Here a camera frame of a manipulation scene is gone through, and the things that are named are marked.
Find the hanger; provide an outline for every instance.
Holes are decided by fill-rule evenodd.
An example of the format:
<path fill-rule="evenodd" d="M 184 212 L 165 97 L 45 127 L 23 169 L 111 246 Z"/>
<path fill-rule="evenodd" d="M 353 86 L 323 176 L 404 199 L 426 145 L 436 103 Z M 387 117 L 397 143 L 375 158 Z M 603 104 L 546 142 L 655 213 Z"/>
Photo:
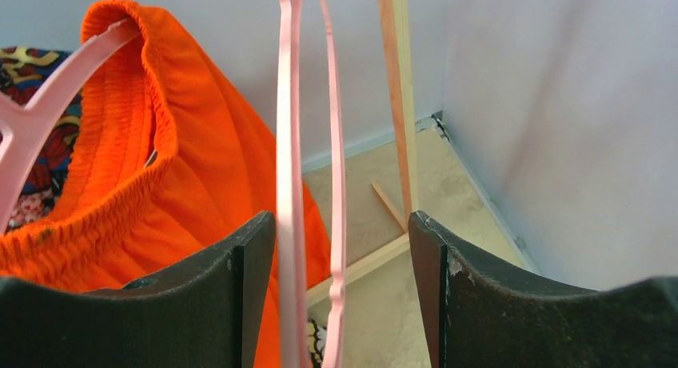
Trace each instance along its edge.
<path fill-rule="evenodd" d="M 341 101 L 332 24 L 320 0 L 327 37 L 332 142 L 332 245 L 323 368 L 341 367 L 344 339 L 346 208 Z M 277 231 L 280 273 L 281 351 L 284 368 L 309 368 L 306 337 L 306 273 L 299 129 L 299 46 L 302 0 L 280 0 L 281 32 L 277 84 Z"/>
<path fill-rule="evenodd" d="M 141 32 L 129 19 L 112 24 L 73 52 L 25 106 L 0 96 L 0 230 L 4 232 L 30 170 L 57 120 L 94 72 Z"/>

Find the colorful patterned fabric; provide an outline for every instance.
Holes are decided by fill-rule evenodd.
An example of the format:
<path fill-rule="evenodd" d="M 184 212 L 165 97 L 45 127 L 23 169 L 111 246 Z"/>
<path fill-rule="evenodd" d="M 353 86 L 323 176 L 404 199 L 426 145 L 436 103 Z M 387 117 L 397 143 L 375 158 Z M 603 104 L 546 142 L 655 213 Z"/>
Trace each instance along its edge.
<path fill-rule="evenodd" d="M 17 104 L 25 105 L 69 54 L 26 46 L 0 49 L 0 92 Z M 80 131 L 81 100 L 80 95 L 73 99 L 47 138 L 14 207 L 6 231 L 45 217 L 62 195 L 70 155 Z"/>
<path fill-rule="evenodd" d="M 327 340 L 327 328 L 318 325 L 315 320 L 306 322 L 306 333 L 309 338 L 309 352 L 313 368 L 322 367 L 322 358 L 325 356 L 325 341 Z"/>

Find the floor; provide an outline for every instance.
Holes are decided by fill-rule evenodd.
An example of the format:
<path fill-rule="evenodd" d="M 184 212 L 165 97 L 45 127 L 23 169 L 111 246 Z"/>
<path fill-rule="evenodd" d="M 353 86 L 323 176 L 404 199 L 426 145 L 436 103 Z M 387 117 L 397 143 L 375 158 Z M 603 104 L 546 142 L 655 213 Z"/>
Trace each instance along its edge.
<path fill-rule="evenodd" d="M 417 133 L 417 161 L 421 210 L 467 241 L 524 267 L 437 130 Z M 328 225 L 329 167 L 308 172 L 304 178 Z M 401 204 L 394 143 L 346 161 L 349 264 L 402 235 L 372 191 L 372 182 L 379 182 Z M 346 295 L 346 368 L 430 367 L 409 252 L 350 284 Z M 329 312 L 328 301 L 312 306 L 309 312 L 323 322 Z"/>

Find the wooden stick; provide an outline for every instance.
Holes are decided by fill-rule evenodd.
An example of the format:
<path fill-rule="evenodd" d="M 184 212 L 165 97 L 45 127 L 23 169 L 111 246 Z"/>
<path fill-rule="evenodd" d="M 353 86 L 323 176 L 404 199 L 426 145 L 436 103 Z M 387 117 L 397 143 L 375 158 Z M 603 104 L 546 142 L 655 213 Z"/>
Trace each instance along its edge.
<path fill-rule="evenodd" d="M 396 203 L 391 200 L 384 189 L 381 188 L 381 184 L 378 182 L 372 182 L 372 189 L 374 190 L 374 193 L 377 194 L 379 200 L 384 203 L 386 210 L 390 212 L 393 219 L 398 223 L 399 226 L 401 226 L 403 232 L 407 233 L 407 219 L 405 218 L 405 215 L 398 209 Z"/>
<path fill-rule="evenodd" d="M 405 216 L 419 208 L 408 0 L 378 0 Z"/>
<path fill-rule="evenodd" d="M 399 238 L 375 250 L 371 254 L 363 257 L 357 262 L 346 268 L 346 285 L 355 282 L 376 268 L 383 266 L 387 262 L 395 259 L 409 250 L 409 236 L 403 234 Z M 332 285 L 332 278 L 324 280 L 320 284 L 306 291 L 306 306 L 314 306 L 325 300 L 329 296 L 329 286 Z"/>

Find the clothing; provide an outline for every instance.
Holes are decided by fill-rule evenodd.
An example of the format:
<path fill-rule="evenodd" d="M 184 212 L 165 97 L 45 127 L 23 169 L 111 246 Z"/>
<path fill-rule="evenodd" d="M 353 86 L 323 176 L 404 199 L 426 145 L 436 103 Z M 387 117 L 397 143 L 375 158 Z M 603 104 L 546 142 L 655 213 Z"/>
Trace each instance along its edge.
<path fill-rule="evenodd" d="M 309 353 L 313 368 L 322 367 L 322 358 L 325 356 L 325 342 L 327 341 L 327 328 L 319 325 L 315 320 L 306 322 L 306 334 L 309 339 Z"/>
<path fill-rule="evenodd" d="M 0 274 L 73 292 L 120 288 L 275 211 L 275 138 L 171 14 L 97 2 L 82 40 L 128 15 L 143 38 L 85 85 L 63 194 L 47 217 L 0 238 Z M 329 240 L 307 188 L 304 208 L 311 287 L 329 276 Z M 277 275 L 276 250 L 257 368 L 281 366 Z"/>
<path fill-rule="evenodd" d="M 26 46 L 0 49 L 0 92 L 17 104 L 25 105 L 68 55 L 68 52 Z M 80 131 L 81 100 L 80 95 L 73 99 L 47 138 L 18 197 L 6 230 L 15 230 L 45 217 L 62 195 L 70 155 Z"/>

